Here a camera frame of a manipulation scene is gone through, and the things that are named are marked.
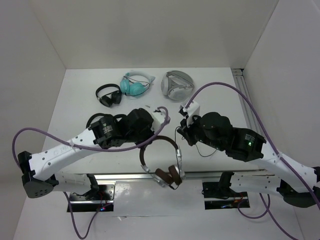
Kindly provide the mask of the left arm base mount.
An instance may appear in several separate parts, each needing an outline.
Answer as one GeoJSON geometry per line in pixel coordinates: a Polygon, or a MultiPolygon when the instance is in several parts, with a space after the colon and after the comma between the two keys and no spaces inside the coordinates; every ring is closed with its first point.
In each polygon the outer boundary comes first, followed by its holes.
{"type": "Polygon", "coordinates": [[[71,208],[74,213],[113,212],[116,190],[115,181],[94,180],[91,189],[85,193],[70,193],[71,208]]]}

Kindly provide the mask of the brown and silver headphones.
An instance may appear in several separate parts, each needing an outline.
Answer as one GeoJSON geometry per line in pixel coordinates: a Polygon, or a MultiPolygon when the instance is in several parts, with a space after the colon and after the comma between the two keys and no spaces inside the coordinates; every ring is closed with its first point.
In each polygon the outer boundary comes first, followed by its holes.
{"type": "Polygon", "coordinates": [[[170,143],[175,150],[175,156],[176,156],[176,164],[170,165],[168,167],[168,172],[163,171],[160,168],[157,168],[154,172],[151,172],[151,170],[148,168],[145,162],[145,151],[147,148],[147,145],[143,146],[139,150],[139,160],[140,160],[140,165],[142,169],[144,170],[145,173],[149,174],[152,179],[160,185],[162,188],[169,187],[172,190],[176,190],[183,182],[183,180],[186,177],[185,172],[183,171],[182,168],[182,152],[180,146],[177,144],[177,132],[180,127],[177,126],[174,130],[174,139],[168,137],[168,136],[163,136],[163,135],[158,135],[154,140],[163,140],[168,143],[170,143]]]}

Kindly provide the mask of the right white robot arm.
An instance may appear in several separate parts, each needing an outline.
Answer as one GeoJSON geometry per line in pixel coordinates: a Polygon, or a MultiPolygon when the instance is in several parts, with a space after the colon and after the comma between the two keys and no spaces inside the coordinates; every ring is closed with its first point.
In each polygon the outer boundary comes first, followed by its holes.
{"type": "Polygon", "coordinates": [[[221,174],[218,190],[223,196],[256,192],[281,197],[287,204],[308,208],[319,204],[319,167],[305,166],[272,148],[262,135],[248,128],[232,126],[226,116],[209,112],[180,122],[178,133],[190,146],[202,143],[229,158],[256,165],[267,171],[262,175],[235,172],[221,174]]]}

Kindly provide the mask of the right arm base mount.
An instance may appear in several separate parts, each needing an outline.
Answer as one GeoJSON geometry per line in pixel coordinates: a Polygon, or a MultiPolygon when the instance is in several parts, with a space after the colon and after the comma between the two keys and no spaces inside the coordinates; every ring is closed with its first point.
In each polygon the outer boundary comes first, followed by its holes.
{"type": "Polygon", "coordinates": [[[219,180],[203,181],[202,192],[205,210],[227,210],[250,208],[247,192],[236,192],[231,189],[233,173],[224,172],[219,180]]]}

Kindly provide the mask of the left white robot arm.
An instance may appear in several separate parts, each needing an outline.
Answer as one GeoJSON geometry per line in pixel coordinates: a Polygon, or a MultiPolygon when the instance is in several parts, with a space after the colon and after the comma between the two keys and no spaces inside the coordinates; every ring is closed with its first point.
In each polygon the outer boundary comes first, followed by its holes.
{"type": "Polygon", "coordinates": [[[127,115],[105,114],[66,144],[40,153],[19,153],[22,184],[27,196],[35,199],[61,191],[94,199],[100,189],[93,174],[64,173],[62,169],[101,150],[146,141],[154,135],[153,123],[154,118],[143,108],[134,109],[127,115]]]}

